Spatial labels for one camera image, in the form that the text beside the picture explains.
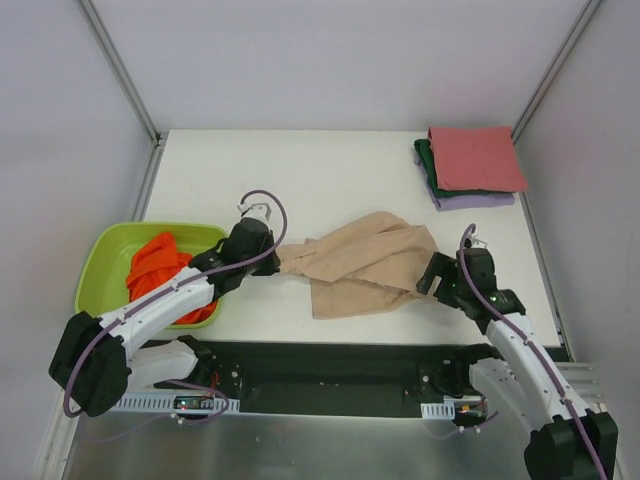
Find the folded red t shirt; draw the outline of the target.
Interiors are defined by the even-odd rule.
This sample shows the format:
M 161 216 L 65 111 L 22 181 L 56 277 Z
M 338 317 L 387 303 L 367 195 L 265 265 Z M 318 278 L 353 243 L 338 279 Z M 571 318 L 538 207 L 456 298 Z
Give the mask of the folded red t shirt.
M 508 126 L 430 127 L 437 185 L 446 191 L 520 193 L 528 182 Z

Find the orange t shirt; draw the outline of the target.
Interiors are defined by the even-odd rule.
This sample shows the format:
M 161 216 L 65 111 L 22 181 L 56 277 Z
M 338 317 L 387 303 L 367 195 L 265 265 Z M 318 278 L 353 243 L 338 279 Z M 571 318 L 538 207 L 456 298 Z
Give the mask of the orange t shirt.
M 133 302 L 158 288 L 186 267 L 193 256 L 178 249 L 170 232 L 161 232 L 132 257 L 126 278 L 129 301 Z

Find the folded dark green t shirt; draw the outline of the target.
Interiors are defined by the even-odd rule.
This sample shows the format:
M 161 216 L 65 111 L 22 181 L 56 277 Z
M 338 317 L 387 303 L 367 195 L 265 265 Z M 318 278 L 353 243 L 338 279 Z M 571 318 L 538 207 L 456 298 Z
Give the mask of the folded dark green t shirt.
M 454 198 L 465 195 L 507 195 L 507 192 L 487 190 L 444 190 L 437 185 L 437 172 L 430 141 L 428 139 L 415 140 L 414 150 L 418 156 L 419 165 L 426 174 L 426 184 L 435 194 L 436 198 Z

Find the green plastic basin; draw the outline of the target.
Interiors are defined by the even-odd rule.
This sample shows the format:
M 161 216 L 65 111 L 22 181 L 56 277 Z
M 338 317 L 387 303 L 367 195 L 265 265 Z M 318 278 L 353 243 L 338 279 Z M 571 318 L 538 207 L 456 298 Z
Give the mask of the green plastic basin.
M 191 254 L 193 258 L 214 247 L 226 236 L 224 230 L 210 225 L 162 222 L 116 224 L 101 234 L 89 254 L 76 291 L 75 311 L 85 311 L 96 317 L 128 304 L 126 278 L 132 257 L 161 232 L 172 233 L 178 249 Z

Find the folded lavender t shirt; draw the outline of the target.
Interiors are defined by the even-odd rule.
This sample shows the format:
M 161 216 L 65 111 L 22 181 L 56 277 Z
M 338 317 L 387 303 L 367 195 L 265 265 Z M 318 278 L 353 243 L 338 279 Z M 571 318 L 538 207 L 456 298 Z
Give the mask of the folded lavender t shirt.
M 435 181 L 426 176 L 427 191 L 438 211 L 510 206 L 515 203 L 512 193 L 445 193 L 437 189 Z

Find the left aluminium frame post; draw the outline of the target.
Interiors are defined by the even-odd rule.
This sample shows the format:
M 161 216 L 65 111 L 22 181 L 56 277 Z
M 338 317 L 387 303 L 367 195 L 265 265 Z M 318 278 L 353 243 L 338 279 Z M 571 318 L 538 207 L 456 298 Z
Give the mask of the left aluminium frame post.
M 159 145 L 162 139 L 161 132 L 155 125 L 95 2 L 78 0 L 76 4 L 146 136 L 154 146 Z

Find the beige t shirt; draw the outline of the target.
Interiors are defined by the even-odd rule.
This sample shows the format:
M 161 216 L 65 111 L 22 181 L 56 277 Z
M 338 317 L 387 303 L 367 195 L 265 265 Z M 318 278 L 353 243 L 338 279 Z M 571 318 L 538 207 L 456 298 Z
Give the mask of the beige t shirt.
M 437 244 L 424 225 L 386 211 L 277 249 L 280 272 L 310 280 L 318 320 L 386 313 L 417 299 Z

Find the aluminium frame post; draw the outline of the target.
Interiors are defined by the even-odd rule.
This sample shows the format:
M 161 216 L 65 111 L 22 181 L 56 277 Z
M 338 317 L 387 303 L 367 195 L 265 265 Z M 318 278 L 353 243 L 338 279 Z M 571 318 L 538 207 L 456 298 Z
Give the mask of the aluminium frame post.
M 161 132 L 155 125 L 95 2 L 78 0 L 76 4 L 146 136 L 154 146 L 159 145 L 162 139 Z
M 511 138 L 514 144 L 524 134 L 527 126 L 539 110 L 556 79 L 604 4 L 604 0 L 588 0 L 582 5 L 513 127 Z

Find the right aluminium frame post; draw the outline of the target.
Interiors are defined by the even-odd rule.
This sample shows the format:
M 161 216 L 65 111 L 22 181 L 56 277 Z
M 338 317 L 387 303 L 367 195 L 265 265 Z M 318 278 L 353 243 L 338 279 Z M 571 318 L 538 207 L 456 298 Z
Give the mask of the right aluminium frame post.
M 514 144 L 524 134 L 527 126 L 539 110 L 556 79 L 604 4 L 604 0 L 588 0 L 582 5 L 513 127 L 511 138 Z

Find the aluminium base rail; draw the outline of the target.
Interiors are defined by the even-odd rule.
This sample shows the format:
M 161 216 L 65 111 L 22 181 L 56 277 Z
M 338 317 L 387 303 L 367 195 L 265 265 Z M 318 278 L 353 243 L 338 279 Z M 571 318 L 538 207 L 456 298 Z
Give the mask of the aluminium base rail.
M 557 368 L 573 388 L 589 403 L 603 403 L 604 393 L 595 368 L 590 363 L 557 362 Z

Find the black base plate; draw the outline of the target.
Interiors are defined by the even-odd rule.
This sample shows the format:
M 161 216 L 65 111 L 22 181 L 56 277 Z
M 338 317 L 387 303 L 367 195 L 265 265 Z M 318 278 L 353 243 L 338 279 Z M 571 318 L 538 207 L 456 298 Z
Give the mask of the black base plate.
M 466 368 L 481 344 L 365 345 L 204 341 L 182 380 L 215 386 L 243 413 L 417 418 L 445 397 L 476 395 Z

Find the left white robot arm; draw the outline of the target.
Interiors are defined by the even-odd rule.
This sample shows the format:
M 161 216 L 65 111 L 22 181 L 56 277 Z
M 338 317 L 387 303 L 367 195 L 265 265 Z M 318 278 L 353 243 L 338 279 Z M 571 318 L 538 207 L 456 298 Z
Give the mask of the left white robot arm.
M 129 304 L 97 317 L 81 311 L 67 322 L 49 367 L 64 391 L 64 413 L 96 417 L 127 390 L 160 382 L 211 386 L 213 354 L 194 337 L 147 343 L 175 321 L 208 311 L 246 276 L 276 273 L 275 245 L 267 221 L 249 215 L 197 255 L 180 252 L 169 232 L 148 242 L 131 263 Z

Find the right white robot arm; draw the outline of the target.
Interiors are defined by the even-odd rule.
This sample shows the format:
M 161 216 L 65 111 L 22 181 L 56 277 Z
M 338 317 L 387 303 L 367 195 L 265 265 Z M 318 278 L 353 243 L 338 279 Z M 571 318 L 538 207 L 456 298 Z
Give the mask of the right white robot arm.
M 462 311 L 487 338 L 455 349 L 429 375 L 438 393 L 461 398 L 478 392 L 493 415 L 516 418 L 524 463 L 532 479 L 611 479 L 618 427 L 594 411 L 539 342 L 517 295 L 497 286 L 491 253 L 461 247 L 436 252 L 417 282 L 421 294 Z

